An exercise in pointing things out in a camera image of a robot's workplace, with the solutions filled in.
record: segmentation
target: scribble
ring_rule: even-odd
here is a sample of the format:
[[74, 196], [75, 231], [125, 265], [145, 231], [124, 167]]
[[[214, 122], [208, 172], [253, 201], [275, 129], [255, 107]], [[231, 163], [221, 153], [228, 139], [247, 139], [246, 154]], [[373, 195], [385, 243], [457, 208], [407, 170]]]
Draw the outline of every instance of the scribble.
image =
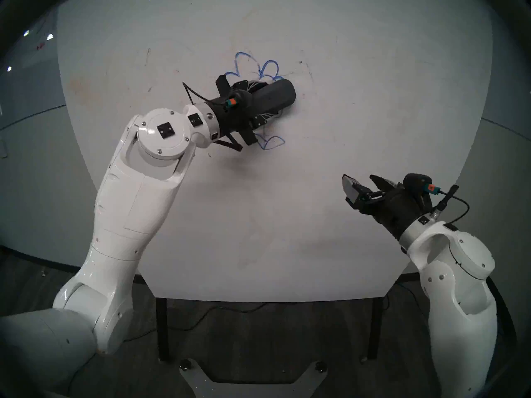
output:
[[[281, 75], [278, 75], [278, 73], [280, 72], [280, 67], [278, 66], [278, 63], [274, 59], [267, 60], [264, 63], [264, 65], [260, 67], [260, 63], [251, 54], [248, 54], [243, 51], [237, 52], [236, 55], [234, 56], [234, 71], [227, 71], [225, 75], [235, 75], [236, 77], [240, 76], [240, 69], [238, 68], [238, 57], [241, 55], [246, 56], [252, 59], [254, 62], [256, 62], [256, 66], [258, 67], [258, 79], [259, 80], [263, 79], [264, 77], [271, 78], [273, 81], [281, 80], [284, 78]], [[268, 64], [275, 64], [277, 66], [277, 72], [275, 73], [275, 76], [264, 74], [265, 67], [267, 67]]]
[[[258, 68], [257, 73], [258, 73], [258, 79], [259, 80], [262, 80], [264, 77], [271, 78], [273, 81], [282, 80], [284, 78], [281, 75], [278, 75], [278, 73], [280, 72], [280, 67], [279, 67], [278, 63], [274, 59], [269, 59], [269, 60], [267, 60], [264, 63], [264, 65], [260, 66], [260, 63], [251, 54], [248, 54], [248, 53], [243, 52], [243, 51], [238, 51], [236, 53], [236, 55], [234, 56], [234, 71], [227, 71], [225, 73], [225, 75], [234, 75], [236, 77], [240, 77], [240, 69], [238, 68], [238, 57], [240, 57], [240, 56], [247, 57], [247, 58], [253, 60], [254, 62], [256, 62], [256, 67]], [[274, 76], [265, 73], [265, 68], [269, 64], [274, 64], [277, 67], [277, 72], [275, 73]], [[278, 135], [273, 135], [273, 136], [268, 137], [268, 138], [265, 137], [265, 133], [263, 135], [259, 134], [259, 133], [254, 133], [254, 135], [256, 135], [256, 139], [258, 140], [258, 145], [264, 151], [265, 150], [272, 150], [273, 148], [279, 147], [279, 146], [284, 145], [286, 143], [286, 141], [282, 137], [279, 137]], [[277, 142], [271, 142], [275, 138], [278, 139], [280, 142], [278, 142], [278, 143]]]
[[[276, 148], [276, 147], [279, 147], [281, 145], [284, 145], [286, 143], [286, 141], [284, 140], [284, 138], [282, 137], [279, 137], [278, 135], [273, 135], [272, 137], [269, 137], [268, 139], [265, 139], [262, 134], [259, 134], [259, 133], [254, 133], [254, 135], [256, 135], [256, 139], [258, 140], [258, 145], [260, 146], [260, 148], [262, 148], [264, 151], [265, 150], [272, 150], [273, 148]], [[270, 145], [268, 147], [268, 144], [271, 140], [273, 139], [279, 139], [281, 140], [281, 143], [280, 144], [274, 144], [274, 145]]]

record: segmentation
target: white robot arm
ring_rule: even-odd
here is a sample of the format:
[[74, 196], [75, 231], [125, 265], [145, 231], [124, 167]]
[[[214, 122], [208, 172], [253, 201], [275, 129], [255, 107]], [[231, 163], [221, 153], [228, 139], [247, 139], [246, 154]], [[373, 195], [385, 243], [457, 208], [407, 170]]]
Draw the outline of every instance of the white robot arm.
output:
[[[41, 387], [66, 379], [96, 351], [114, 353], [123, 342], [133, 317], [138, 263], [164, 223], [195, 149], [218, 143], [240, 151], [231, 132], [248, 145], [257, 142], [253, 130], [296, 98], [288, 80], [231, 87], [222, 75], [216, 85], [219, 98], [186, 105], [182, 114], [161, 108], [131, 119], [98, 190], [94, 233], [79, 272], [52, 309], [0, 319], [4, 339]], [[231, 142], [219, 140], [223, 136]], [[134, 153], [144, 169], [136, 168]], [[150, 176], [156, 167], [172, 173], [166, 179]]]
[[[430, 299], [431, 353], [442, 397], [476, 396], [485, 384], [498, 333], [496, 302], [485, 282], [494, 259], [476, 237], [437, 222], [457, 186], [433, 208], [429, 193], [440, 189], [427, 176], [408, 174], [397, 185], [374, 175], [371, 179], [380, 191], [344, 175], [347, 202], [383, 224], [420, 272]], [[433, 254], [441, 243], [443, 249]]]

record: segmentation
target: black cable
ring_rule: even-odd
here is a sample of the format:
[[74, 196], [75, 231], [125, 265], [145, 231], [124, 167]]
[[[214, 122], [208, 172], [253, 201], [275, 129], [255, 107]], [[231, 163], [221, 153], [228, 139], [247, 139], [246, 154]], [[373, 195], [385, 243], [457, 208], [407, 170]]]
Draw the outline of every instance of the black cable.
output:
[[72, 383], [74, 382], [74, 378], [76, 377], [77, 374], [79, 374], [81, 372], [81, 370], [86, 367], [86, 365], [92, 360], [92, 358], [94, 358], [97, 354], [94, 353], [94, 355], [92, 355], [81, 367], [79, 367], [79, 369], [74, 372], [74, 375], [72, 375], [72, 378], [70, 378], [70, 382], [68, 383], [68, 390], [67, 390], [67, 393], [66, 395], [70, 396], [70, 390], [72, 389]]
[[156, 330], [157, 330], [156, 328], [152, 328], [152, 329], [150, 329], [149, 331], [146, 331], [146, 332], [144, 332], [144, 333], [141, 334], [141, 335], [135, 336], [135, 337], [133, 337], [133, 338], [129, 338], [128, 340], [124, 340], [124, 342], [129, 342], [129, 341], [137, 340], [138, 338], [142, 338], [143, 336], [149, 335], [149, 334], [151, 334], [152, 332], [154, 332], [154, 331], [156, 331]]
[[201, 324], [201, 322], [206, 318], [206, 316], [208, 315], [209, 312], [214, 311], [215, 309], [223, 309], [225, 311], [232, 311], [232, 312], [235, 312], [235, 313], [248, 314], [248, 313], [254, 313], [255, 311], [258, 311], [260, 308], [265, 307], [269, 303], [271, 303], [271, 302], [264, 302], [264, 303], [260, 304], [258, 307], [253, 308], [253, 309], [249, 309], [249, 310], [246, 310], [246, 311], [242, 311], [241, 309], [235, 309], [235, 308], [214, 306], [214, 307], [210, 307], [209, 309], [207, 309], [207, 312], [205, 312], [203, 314], [203, 316], [201, 318], [199, 318], [199, 320], [194, 325], [192, 325], [189, 328], [177, 328], [177, 327], [173, 327], [173, 326], [168, 326], [168, 328], [170, 330], [174, 330], [174, 331], [191, 331], [194, 328], [196, 328], [199, 324]]
[[[442, 191], [439, 191], [439, 194], [446, 195], [446, 193], [442, 192]], [[466, 211], [464, 211], [463, 214], [461, 214], [460, 216], [455, 218], [453, 221], [447, 222], [447, 224], [453, 224], [454, 222], [459, 221], [461, 218], [463, 218], [470, 211], [470, 205], [468, 205], [468, 202], [466, 202], [465, 200], [462, 200], [459, 197], [456, 197], [455, 195], [452, 195], [451, 198], [455, 198], [457, 201], [461, 201], [464, 205], [466, 205]]]
[[399, 282], [396, 282], [395, 285], [398, 285], [398, 286], [401, 286], [402, 288], [404, 288], [406, 291], [409, 291], [409, 293], [411, 295], [413, 295], [413, 299], [415, 300], [415, 304], [417, 304], [417, 308], [418, 310], [420, 311], [420, 313], [422, 314], [422, 316], [424, 317], [425, 320], [428, 320], [428, 318], [424, 315], [424, 313], [422, 312], [422, 309], [421, 309], [421, 306], [418, 304], [418, 300], [417, 300], [417, 296], [413, 293], [413, 291], [411, 291], [409, 288], [407, 288], [406, 286], [402, 285], [401, 283]]
[[389, 307], [391, 306], [391, 300], [389, 299], [389, 293], [386, 294], [385, 298], [387, 298], [387, 307], [383, 308], [383, 310], [387, 311]]
[[[183, 85], [184, 85], [184, 88], [185, 90], [188, 92], [190, 91], [192, 94], [198, 96], [199, 98], [201, 98], [203, 101], [206, 101], [212, 105], [218, 105], [220, 107], [225, 107], [225, 104], [221, 104], [221, 103], [218, 103], [218, 102], [212, 102], [210, 101], [209, 99], [199, 95], [197, 92], [195, 92], [194, 90], [192, 90], [188, 85], [186, 85], [184, 82], [183, 82]], [[188, 97], [190, 98], [190, 102], [193, 104], [194, 102], [192, 101], [192, 97], [190, 97], [190, 94], [188, 94]]]
[[[264, 303], [260, 304], [258, 307], [253, 308], [253, 309], [249, 309], [247, 311], [242, 311], [241, 309], [235, 309], [235, 308], [229, 308], [229, 307], [214, 306], [214, 307], [210, 307], [209, 309], [207, 309], [207, 311], [201, 316], [201, 318], [199, 318], [199, 320], [195, 324], [193, 324], [190, 328], [177, 328], [177, 327], [172, 327], [172, 326], [168, 326], [168, 328], [170, 330], [174, 330], [174, 331], [191, 331], [194, 328], [196, 328], [201, 323], [201, 321], [203, 321], [205, 319], [205, 317], [208, 315], [209, 312], [214, 311], [215, 309], [223, 309], [225, 311], [232, 311], [232, 312], [236, 312], [236, 313], [247, 314], [247, 313], [253, 313], [255, 311], [258, 311], [260, 308], [265, 307], [269, 303], [271, 303], [271, 302], [264, 302]], [[298, 302], [287, 302], [287, 303], [290, 304], [290, 305], [293, 305], [293, 304], [296, 304]], [[146, 331], [143, 334], [135, 336], [133, 338], [129, 338], [128, 340], [125, 340], [124, 342], [130, 342], [130, 341], [137, 340], [139, 338], [142, 338], [142, 337], [144, 337], [146, 335], [151, 334], [152, 332], [154, 332], [156, 330], [157, 330], [156, 328], [152, 328], [149, 331]]]

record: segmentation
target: whiteboard surface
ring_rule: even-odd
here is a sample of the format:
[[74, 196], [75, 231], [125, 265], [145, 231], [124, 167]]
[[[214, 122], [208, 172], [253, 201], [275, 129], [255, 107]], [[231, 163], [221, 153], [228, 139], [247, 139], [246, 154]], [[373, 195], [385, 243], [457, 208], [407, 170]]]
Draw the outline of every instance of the whiteboard surface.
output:
[[341, 176], [422, 172], [448, 188], [492, 54], [481, 0], [69, 0], [57, 38], [97, 187], [134, 114], [182, 110], [182, 81], [214, 98], [244, 51], [256, 62], [237, 57], [242, 79], [272, 59], [293, 82], [295, 104], [263, 133], [271, 149], [197, 151], [140, 263], [157, 297], [224, 301], [383, 296], [407, 258], [345, 203]]

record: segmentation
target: table leg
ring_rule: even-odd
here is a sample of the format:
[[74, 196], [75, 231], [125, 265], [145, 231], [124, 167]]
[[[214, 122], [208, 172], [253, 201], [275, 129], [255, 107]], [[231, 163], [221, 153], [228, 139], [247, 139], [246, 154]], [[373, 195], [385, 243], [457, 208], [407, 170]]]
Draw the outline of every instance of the table leg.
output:
[[157, 345], [159, 349], [159, 361], [169, 361], [169, 345], [168, 345], [168, 306], [166, 298], [156, 298], [156, 314], [157, 314]]
[[359, 360], [363, 364], [369, 359], [376, 359], [378, 355], [378, 346], [380, 345], [380, 332], [382, 329], [383, 315], [383, 297], [372, 299], [371, 314], [371, 334], [369, 335], [369, 346], [367, 355], [362, 356]]

